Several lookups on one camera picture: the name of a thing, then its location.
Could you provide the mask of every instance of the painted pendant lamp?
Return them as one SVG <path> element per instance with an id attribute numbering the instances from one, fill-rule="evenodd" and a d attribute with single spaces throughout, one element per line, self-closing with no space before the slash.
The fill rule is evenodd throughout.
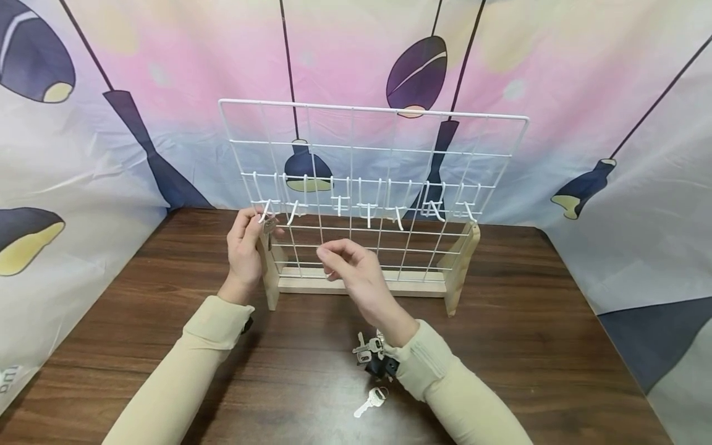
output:
<path id="1" fill-rule="evenodd" d="M 163 196 L 163 199 L 165 199 L 168 203 L 169 210 L 177 209 L 179 207 L 212 209 L 213 206 L 207 199 L 205 199 L 198 189 L 196 189 L 188 179 L 180 174 L 175 167 L 173 167 L 163 156 L 158 153 L 158 151 L 156 151 L 156 147 L 153 145 L 153 141 L 151 141 L 146 124 L 144 124 L 143 119 L 141 118 L 141 114 L 138 111 L 131 93 L 124 90 L 114 89 L 112 83 L 109 81 L 109 77 L 104 71 L 104 68 L 101 66 L 101 63 L 99 63 L 99 59 L 89 45 L 89 41 L 79 27 L 74 15 L 72 15 L 71 10 L 67 6 L 67 3 L 65 0 L 59 0 L 59 2 L 64 8 L 64 11 L 67 13 L 69 20 L 72 22 L 72 25 L 79 34 L 79 37 L 84 43 L 87 52 L 89 52 L 89 55 L 106 83 L 108 91 L 103 93 L 104 98 L 106 98 L 116 114 L 119 115 L 128 130 L 136 139 L 136 142 L 138 142 L 141 148 L 143 148 L 146 152 L 148 166 L 156 180 L 159 192 Z"/>
<path id="2" fill-rule="evenodd" d="M 52 28 L 19 0 L 0 0 L 0 85 L 39 103 L 61 103 L 76 75 Z M 0 209 L 0 276 L 25 270 L 64 230 L 56 213 L 33 207 Z"/>
<path id="3" fill-rule="evenodd" d="M 482 17 L 482 11 L 484 10 L 486 2 L 487 0 L 482 0 L 482 2 L 480 3 L 480 8 L 477 11 L 477 17 L 475 18 L 475 24 L 473 25 L 472 32 L 470 33 L 470 40 L 467 43 L 467 49 L 465 50 L 462 67 L 460 68 L 460 76 L 458 77 L 457 86 L 455 87 L 455 93 L 453 94 L 452 98 L 452 106 L 450 107 L 451 112 L 455 111 L 457 97 L 460 93 L 460 87 L 462 86 L 462 81 L 465 76 L 465 69 L 467 68 L 467 61 L 470 56 L 470 51 L 472 50 L 472 43 L 474 42 L 475 35 L 477 34 L 477 28 L 480 24 L 480 18 Z M 410 77 L 406 80 L 403 80 L 399 84 L 398 88 L 395 88 L 393 90 L 391 90 L 391 88 L 387 88 L 387 92 L 389 92 L 387 96 L 388 103 L 391 107 L 406 108 L 408 110 L 414 111 L 413 113 L 408 114 L 399 113 L 403 117 L 417 117 L 419 116 L 416 115 L 418 110 L 429 110 L 430 107 L 432 107 L 432 105 L 435 103 L 435 100 L 437 99 L 437 96 L 440 93 L 440 90 L 442 89 L 443 83 L 445 81 L 445 74 L 447 68 L 445 42 L 442 40 L 442 38 L 436 37 L 434 35 L 441 4 L 442 1 L 440 1 L 438 4 L 438 10 L 435 16 L 435 24 L 433 25 L 433 33 L 431 37 L 429 37 L 430 39 L 437 38 L 442 41 L 442 52 L 440 53 L 440 55 L 433 56 L 434 51 L 428 53 L 426 49 L 430 49 L 437 45 L 435 43 L 427 43 L 427 38 L 423 39 L 408 48 L 406 52 L 398 58 L 393 69 L 391 69 L 391 74 L 388 77 L 388 83 L 390 85 L 391 79 L 394 77 L 394 73 L 402 72 L 404 70 L 403 66 L 407 68 L 417 66 L 416 61 L 418 59 L 416 59 L 415 57 L 421 57 L 419 61 L 422 63 L 422 65 L 417 67 L 416 72 L 411 74 Z M 413 51 L 413 48 L 415 48 L 417 45 L 422 46 L 422 48 L 418 51 Z M 407 82 L 413 83 L 411 84 L 411 86 L 408 87 L 408 89 L 405 89 L 404 87 L 407 86 Z M 440 167 L 442 165 L 443 159 L 445 158 L 445 154 L 448 148 L 450 147 L 450 144 L 452 143 L 453 137 L 455 137 L 455 132 L 457 131 L 457 127 L 459 125 L 460 122 L 457 120 L 453 120 L 452 116 L 448 117 L 447 120 L 440 122 L 438 135 L 435 139 L 434 153 L 430 161 L 430 170 L 428 173 L 428 177 L 426 178 L 426 181 L 429 183 L 429 185 L 423 185 L 423 188 L 420 190 L 415 200 L 413 201 L 413 204 L 411 204 L 410 206 L 411 210 L 406 212 L 404 217 L 405 219 L 415 217 L 419 217 L 421 219 L 436 219 L 436 216 L 434 215 L 417 216 L 417 211 L 412 209 L 422 209 L 424 208 L 424 204 L 427 204 L 430 201 L 440 201 L 441 195 L 443 194 L 443 187 L 441 186 L 442 179 L 440 176 Z M 440 213 L 440 217 L 444 218 L 444 204 L 437 204 L 436 208 L 437 211 Z"/>
<path id="4" fill-rule="evenodd" d="M 0 209 L 0 276 L 22 272 L 64 226 L 64 220 L 48 210 Z"/>
<path id="5" fill-rule="evenodd" d="M 420 117 L 419 111 L 430 110 L 445 84 L 447 47 L 445 40 L 435 35 L 442 4 L 440 0 L 430 37 L 403 52 L 388 75 L 386 100 L 391 108 L 408 110 L 398 113 L 403 117 Z"/>
<path id="6" fill-rule="evenodd" d="M 282 33 L 284 35 L 284 49 L 287 53 L 287 74 L 289 76 L 289 91 L 294 98 L 294 79 L 292 77 L 292 59 L 289 53 L 289 39 L 287 37 L 287 20 L 284 16 L 284 3 L 279 0 L 279 9 L 282 13 Z M 294 117 L 294 133 L 296 139 L 292 141 L 291 155 L 284 163 L 284 173 L 287 176 L 287 187 L 297 192 L 321 192 L 331 190 L 331 169 L 319 156 L 309 151 L 307 141 L 299 137 L 299 123 L 297 121 L 297 108 L 292 107 Z"/>
<path id="7" fill-rule="evenodd" d="M 643 117 L 635 124 L 635 126 L 628 132 L 626 137 L 623 138 L 618 147 L 613 150 L 613 153 L 607 158 L 601 159 L 596 163 L 596 166 L 590 172 L 586 172 L 574 179 L 570 180 L 566 185 L 561 187 L 554 196 L 551 197 L 551 202 L 559 204 L 564 209 L 564 216 L 568 219 L 578 219 L 581 215 L 586 203 L 591 200 L 596 193 L 603 190 L 608 185 L 608 175 L 611 174 L 613 169 L 617 165 L 615 159 L 618 152 L 625 146 L 633 133 L 638 130 L 642 123 L 650 116 L 655 107 L 663 100 L 663 98 L 670 92 L 670 90 L 675 86 L 682 75 L 687 71 L 695 60 L 702 54 L 707 46 L 709 46 L 712 41 L 712 36 L 709 36 L 707 40 L 700 46 L 700 48 L 693 54 L 690 60 L 685 63 L 685 66 L 677 73 L 675 78 L 667 85 L 662 94 L 655 100 L 653 105 L 645 112 Z"/>
<path id="8" fill-rule="evenodd" d="M 59 103 L 75 82 L 72 59 L 52 28 L 19 0 L 0 0 L 0 85 L 36 102 Z"/>

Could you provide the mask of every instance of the bunch of keys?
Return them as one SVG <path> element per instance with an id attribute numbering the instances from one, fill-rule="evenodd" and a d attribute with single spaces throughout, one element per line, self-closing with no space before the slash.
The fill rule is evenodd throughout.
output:
<path id="1" fill-rule="evenodd" d="M 272 250 L 272 232 L 275 227 L 277 227 L 278 222 L 276 216 L 265 215 L 265 220 L 262 223 L 262 232 L 267 235 L 267 251 Z"/>
<path id="2" fill-rule="evenodd" d="M 373 388 L 368 392 L 368 399 L 364 402 L 359 409 L 354 412 L 354 417 L 357 419 L 361 417 L 363 413 L 366 412 L 370 407 L 380 407 L 383 402 L 386 401 L 386 396 L 388 395 L 388 389 L 386 387 Z"/>
<path id="3" fill-rule="evenodd" d="M 381 332 L 376 331 L 376 337 L 368 340 L 368 343 L 363 340 L 363 333 L 358 333 L 358 341 L 360 345 L 351 352 L 356 354 L 356 360 L 360 365 L 370 362 L 373 354 L 383 360 L 383 335 L 381 335 Z"/>

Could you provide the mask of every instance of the wooden base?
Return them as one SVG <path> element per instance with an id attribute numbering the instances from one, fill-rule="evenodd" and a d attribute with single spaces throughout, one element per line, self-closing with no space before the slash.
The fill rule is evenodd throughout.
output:
<path id="1" fill-rule="evenodd" d="M 455 315 L 470 260 L 480 241 L 477 224 L 464 224 L 460 236 L 437 267 L 444 271 L 383 271 L 388 289 L 395 297 L 443 298 L 449 317 Z M 280 293 L 345 295 L 342 281 L 327 281 L 322 268 L 285 266 L 287 255 L 280 246 L 267 251 L 267 237 L 258 245 L 262 258 L 262 279 L 269 310 L 277 309 Z"/>

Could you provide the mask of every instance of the beige long-sleeve shirt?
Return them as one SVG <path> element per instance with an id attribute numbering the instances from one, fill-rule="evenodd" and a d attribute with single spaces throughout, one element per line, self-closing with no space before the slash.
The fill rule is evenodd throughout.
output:
<path id="1" fill-rule="evenodd" d="M 254 311 L 212 295 L 183 328 L 168 355 L 141 386 L 104 444 L 179 444 L 218 365 L 235 346 Z M 457 444 L 531 444 L 507 406 L 455 357 L 423 320 L 402 348 L 385 346 L 401 365 L 397 378 L 426 402 Z"/>

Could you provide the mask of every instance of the dark wood tabletop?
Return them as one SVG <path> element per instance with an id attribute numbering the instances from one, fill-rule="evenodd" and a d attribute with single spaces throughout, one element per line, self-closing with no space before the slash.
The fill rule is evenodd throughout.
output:
<path id="1" fill-rule="evenodd" d="M 149 238 L 0 417 L 0 444 L 98 444 L 227 272 L 235 212 L 183 209 Z M 534 228 L 482 226 L 457 314 L 399 298 L 514 411 L 535 444 L 670 444 L 568 270 Z M 220 367 L 185 444 L 450 444 L 398 382 L 356 365 L 373 329 L 343 295 L 282 295 Z"/>

